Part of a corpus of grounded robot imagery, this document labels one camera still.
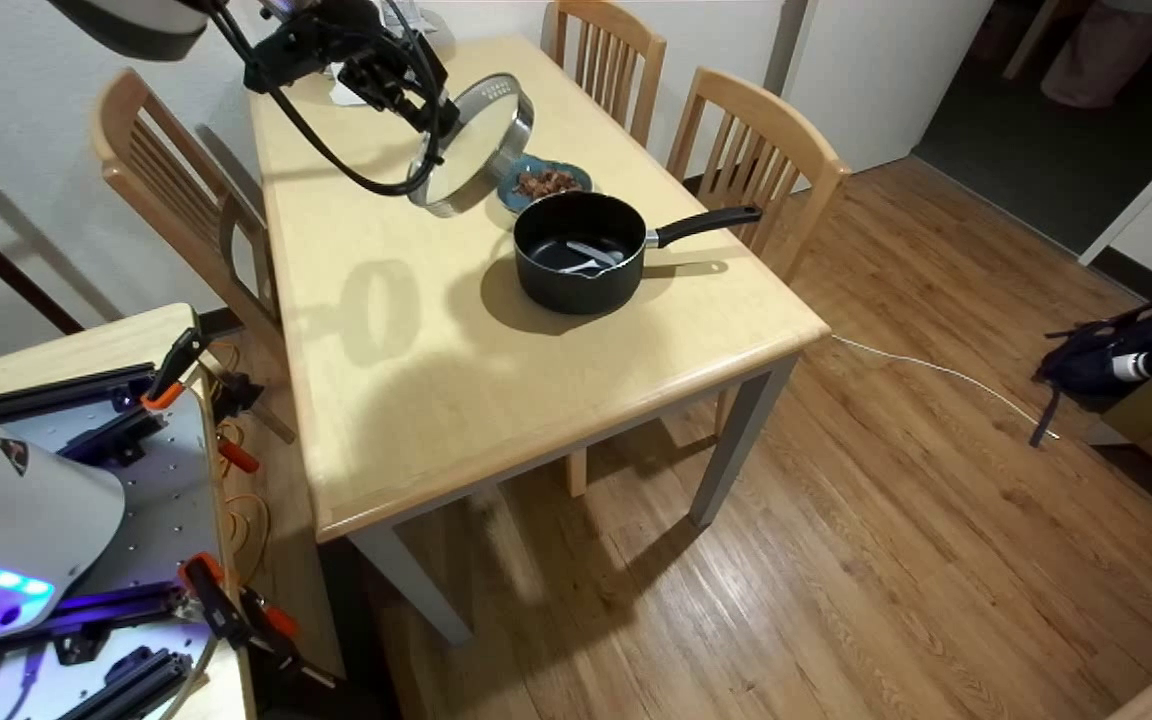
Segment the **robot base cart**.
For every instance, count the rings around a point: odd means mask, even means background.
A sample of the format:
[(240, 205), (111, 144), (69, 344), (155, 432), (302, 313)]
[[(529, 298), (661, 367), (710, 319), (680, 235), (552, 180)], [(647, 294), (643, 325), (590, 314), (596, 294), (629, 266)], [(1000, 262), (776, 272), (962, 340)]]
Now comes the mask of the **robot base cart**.
[[(155, 364), (190, 325), (189, 302), (163, 302), (75, 336), (0, 357), (0, 396), (111, 367)], [(88, 401), (0, 419), (0, 641), (25, 641), (61, 595), (172, 580), (190, 550), (215, 547), (215, 508), (205, 425), (190, 396), (168, 412), (147, 454), (129, 467), (61, 460), (61, 445), (111, 415)], [(133, 647), (205, 656), (200, 619), (115, 626), (106, 643), (65, 667), (52, 647), (0, 659), (0, 720), (61, 720), (96, 693), (104, 667)], [(245, 664), (233, 647), (200, 659), (200, 681), (147, 720), (249, 720)]]

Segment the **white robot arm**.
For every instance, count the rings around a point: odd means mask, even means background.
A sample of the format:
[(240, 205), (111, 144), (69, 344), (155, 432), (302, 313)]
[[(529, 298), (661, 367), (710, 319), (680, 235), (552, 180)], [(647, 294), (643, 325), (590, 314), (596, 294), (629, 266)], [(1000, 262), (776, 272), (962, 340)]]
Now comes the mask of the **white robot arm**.
[(185, 61), (205, 29), (215, 29), (233, 37), (249, 91), (274, 91), (333, 67), (357, 98), (402, 114), (416, 131), (450, 131), (459, 120), (433, 44), (381, 0), (258, 0), (274, 29), (256, 44), (233, 29), (229, 0), (48, 2), (133, 61)]

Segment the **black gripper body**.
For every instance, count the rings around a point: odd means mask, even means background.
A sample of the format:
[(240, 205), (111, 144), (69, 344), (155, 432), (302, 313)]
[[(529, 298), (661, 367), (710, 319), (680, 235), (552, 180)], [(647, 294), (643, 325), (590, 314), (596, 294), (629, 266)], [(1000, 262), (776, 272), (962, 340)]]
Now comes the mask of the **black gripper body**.
[(424, 91), (416, 37), (371, 0), (301, 2), (251, 49), (245, 83), (271, 91), (325, 67), (361, 98), (407, 98)]

